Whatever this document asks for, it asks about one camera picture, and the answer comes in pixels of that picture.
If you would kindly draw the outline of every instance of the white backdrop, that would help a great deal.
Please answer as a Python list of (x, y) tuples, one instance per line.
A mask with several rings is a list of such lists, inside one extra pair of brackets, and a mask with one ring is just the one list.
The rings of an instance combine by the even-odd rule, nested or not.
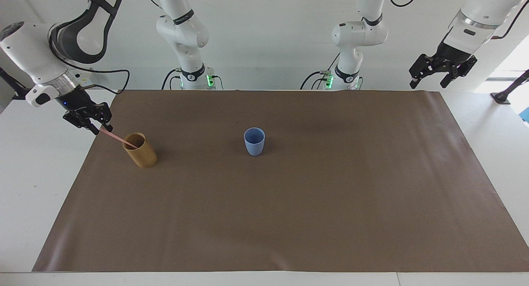
[[(405, 3), (408, 0), (395, 0)], [(363, 88), (406, 90), (408, 68), (422, 53), (432, 55), (464, 0), (416, 0), (405, 8), (386, 2), (389, 38), (363, 49)], [(0, 0), (0, 26), (21, 19), (64, 22), (84, 11), (87, 0)], [(297, 89), (309, 73), (328, 67), (338, 53), (331, 41), (335, 24), (359, 20), (355, 0), (190, 0), (210, 31), (202, 54), (228, 89)], [(123, 0), (111, 28), (108, 52), (95, 68), (128, 68), (130, 88), (160, 88), (165, 74), (178, 67), (172, 49), (158, 36), (155, 23), (163, 12), (149, 0)], [(510, 36), (491, 41), (478, 53), (478, 64), (449, 88), (473, 91), (529, 34), (524, 13)], [(17, 73), (0, 56), (0, 64)], [(425, 79), (419, 88), (439, 90), (442, 75)], [(120, 88), (121, 75), (97, 75), (93, 81)]]

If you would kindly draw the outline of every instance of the brown cup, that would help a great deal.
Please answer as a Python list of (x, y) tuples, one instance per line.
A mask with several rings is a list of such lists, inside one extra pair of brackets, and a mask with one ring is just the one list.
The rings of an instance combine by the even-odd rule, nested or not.
[(143, 133), (132, 133), (125, 137), (125, 140), (138, 147), (135, 149), (126, 143), (122, 143), (123, 148), (127, 151), (129, 156), (131, 156), (136, 165), (140, 166), (142, 169), (148, 169), (155, 165), (157, 161), (155, 150), (151, 147), (151, 144), (147, 141)]

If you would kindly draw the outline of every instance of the table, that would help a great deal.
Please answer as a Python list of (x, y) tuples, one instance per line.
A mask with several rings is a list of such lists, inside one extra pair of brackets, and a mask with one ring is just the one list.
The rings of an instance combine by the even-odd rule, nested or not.
[[(94, 101), (111, 102), (113, 95), (91, 91)], [(529, 130), (507, 106), (483, 105), (485, 94), (443, 94), (476, 156), (510, 212), (526, 242), (529, 242), (529, 188), (524, 180), (529, 163)], [(68, 284), (73, 280), (93, 284), (439, 284), (520, 285), (529, 284), (529, 273), (519, 274), (397, 274), (397, 273), (144, 273), (144, 274), (53, 274), (30, 271), (49, 230), (68, 194), (94, 137), (75, 130), (62, 120), (59, 105), (32, 109), (13, 102), (0, 115), (0, 284)]]

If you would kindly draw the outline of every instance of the blue object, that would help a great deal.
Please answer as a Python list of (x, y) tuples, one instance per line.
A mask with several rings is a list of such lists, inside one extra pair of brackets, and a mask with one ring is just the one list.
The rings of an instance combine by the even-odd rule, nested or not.
[(522, 117), (522, 120), (529, 123), (529, 107), (520, 113), (520, 117)]
[(250, 128), (244, 132), (244, 143), (251, 156), (259, 156), (265, 145), (265, 132), (260, 128)]

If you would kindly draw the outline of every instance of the green light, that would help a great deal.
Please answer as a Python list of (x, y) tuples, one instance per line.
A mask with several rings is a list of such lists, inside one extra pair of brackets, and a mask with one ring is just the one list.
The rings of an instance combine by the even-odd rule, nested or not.
[(334, 76), (329, 76), (329, 79), (327, 80), (327, 83), (325, 84), (325, 87), (328, 88), (328, 89), (331, 89), (332, 88), (332, 83), (334, 81)]
[(213, 81), (210, 75), (207, 76), (207, 84), (210, 86), (210, 88), (215, 84), (215, 81)]

